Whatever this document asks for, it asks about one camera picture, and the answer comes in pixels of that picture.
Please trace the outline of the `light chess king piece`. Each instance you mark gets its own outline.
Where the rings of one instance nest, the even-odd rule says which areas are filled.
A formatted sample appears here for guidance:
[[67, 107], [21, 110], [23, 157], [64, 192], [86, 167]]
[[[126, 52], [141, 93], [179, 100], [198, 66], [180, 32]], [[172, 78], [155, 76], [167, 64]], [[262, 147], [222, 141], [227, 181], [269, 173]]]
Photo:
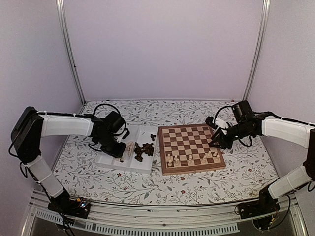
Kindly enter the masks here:
[[192, 161], [193, 161], [193, 156], [189, 155], [188, 160], [187, 160], [187, 163], [189, 166], [192, 165]]

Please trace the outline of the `white plastic compartment tray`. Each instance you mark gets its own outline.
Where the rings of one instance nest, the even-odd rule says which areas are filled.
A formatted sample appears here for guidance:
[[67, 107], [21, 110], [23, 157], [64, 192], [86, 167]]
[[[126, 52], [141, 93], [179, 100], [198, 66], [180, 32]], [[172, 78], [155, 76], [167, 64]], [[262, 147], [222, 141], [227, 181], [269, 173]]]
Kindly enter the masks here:
[[126, 144], [122, 158], [114, 158], [102, 152], [96, 156], [94, 163], [102, 168], [149, 174], [152, 168], [153, 156], [143, 153], [141, 154], [142, 161], [136, 160], [135, 144], [143, 146], [149, 143], [153, 145], [153, 150], [156, 150], [158, 128], [141, 125], [128, 125], [127, 128], [130, 134], [125, 139], [121, 139], [121, 142]]

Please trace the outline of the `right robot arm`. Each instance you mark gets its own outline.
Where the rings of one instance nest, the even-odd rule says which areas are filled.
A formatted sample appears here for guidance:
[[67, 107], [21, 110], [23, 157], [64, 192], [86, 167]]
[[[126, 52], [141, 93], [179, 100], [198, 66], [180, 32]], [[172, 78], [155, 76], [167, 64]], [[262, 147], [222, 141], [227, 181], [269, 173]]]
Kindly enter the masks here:
[[274, 199], [315, 181], [314, 123], [281, 117], [271, 111], [255, 112], [246, 100], [226, 108], [232, 110], [236, 123], [232, 125], [218, 114], [207, 117], [206, 124], [215, 130], [209, 146], [231, 149], [235, 141], [243, 138], [251, 141], [260, 136], [281, 175], [260, 190], [260, 200], [254, 204], [258, 214], [270, 210]]

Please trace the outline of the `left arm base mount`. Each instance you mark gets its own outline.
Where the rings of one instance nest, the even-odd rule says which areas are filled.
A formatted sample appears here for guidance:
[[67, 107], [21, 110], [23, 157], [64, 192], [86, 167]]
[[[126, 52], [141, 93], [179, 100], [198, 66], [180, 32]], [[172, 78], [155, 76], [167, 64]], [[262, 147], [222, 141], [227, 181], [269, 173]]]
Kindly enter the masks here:
[[84, 197], [71, 199], [69, 193], [63, 191], [57, 197], [50, 198], [48, 209], [62, 215], [87, 219], [91, 209], [90, 202], [90, 199]]

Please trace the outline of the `light chess bishop piece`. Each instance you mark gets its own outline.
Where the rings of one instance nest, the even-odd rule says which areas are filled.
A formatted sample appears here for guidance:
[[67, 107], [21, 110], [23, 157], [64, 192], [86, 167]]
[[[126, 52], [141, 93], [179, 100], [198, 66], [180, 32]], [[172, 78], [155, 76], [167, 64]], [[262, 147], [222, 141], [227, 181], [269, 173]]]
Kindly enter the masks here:
[[178, 167], [180, 164], [180, 160], [179, 159], [175, 159], [174, 160], [174, 166]]

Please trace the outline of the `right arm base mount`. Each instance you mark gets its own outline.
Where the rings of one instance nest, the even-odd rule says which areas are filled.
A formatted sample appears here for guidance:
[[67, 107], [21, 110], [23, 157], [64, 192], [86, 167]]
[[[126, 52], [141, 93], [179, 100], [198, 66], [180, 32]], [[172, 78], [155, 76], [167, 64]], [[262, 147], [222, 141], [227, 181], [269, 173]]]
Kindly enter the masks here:
[[280, 205], [277, 199], [273, 199], [266, 189], [260, 190], [258, 200], [239, 203], [235, 211], [241, 219], [253, 218], [269, 214], [268, 217], [253, 221], [254, 226], [261, 231], [269, 230], [279, 216]]

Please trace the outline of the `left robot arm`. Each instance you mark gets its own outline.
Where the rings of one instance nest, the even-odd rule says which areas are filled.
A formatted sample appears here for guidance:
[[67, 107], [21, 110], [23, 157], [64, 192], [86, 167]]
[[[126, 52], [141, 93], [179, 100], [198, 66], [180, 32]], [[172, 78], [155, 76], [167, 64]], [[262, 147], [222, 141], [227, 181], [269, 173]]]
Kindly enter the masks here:
[[53, 203], [62, 213], [70, 213], [73, 202], [63, 195], [66, 190], [54, 176], [51, 167], [62, 143], [71, 135], [90, 137], [93, 142], [90, 148], [99, 145], [98, 152], [121, 158], [126, 148], [122, 140], [129, 135], [129, 130], [117, 110], [98, 118], [95, 113], [40, 112], [28, 106], [11, 132], [8, 149], [9, 154], [18, 158], [34, 175], [48, 195], [55, 198]]

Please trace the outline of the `wooden chess board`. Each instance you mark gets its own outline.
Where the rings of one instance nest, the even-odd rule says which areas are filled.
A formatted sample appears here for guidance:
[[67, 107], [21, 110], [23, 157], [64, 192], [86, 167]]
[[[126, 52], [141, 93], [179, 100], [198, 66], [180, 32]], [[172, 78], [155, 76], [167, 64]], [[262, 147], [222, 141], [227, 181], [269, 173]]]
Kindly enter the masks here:
[[[158, 128], [158, 141], [160, 147], [161, 171], [164, 176], [192, 174], [221, 170], [226, 167], [222, 152], [215, 147], [209, 147], [214, 134], [211, 127], [206, 124], [161, 126]], [[213, 153], [217, 152], [220, 163], [215, 163]], [[172, 167], [167, 165], [167, 155], [171, 155]], [[178, 167], [174, 166], [174, 156], [180, 160]], [[192, 165], [188, 165], [189, 155], [193, 156]], [[202, 164], [202, 157], [207, 156], [207, 163]]]

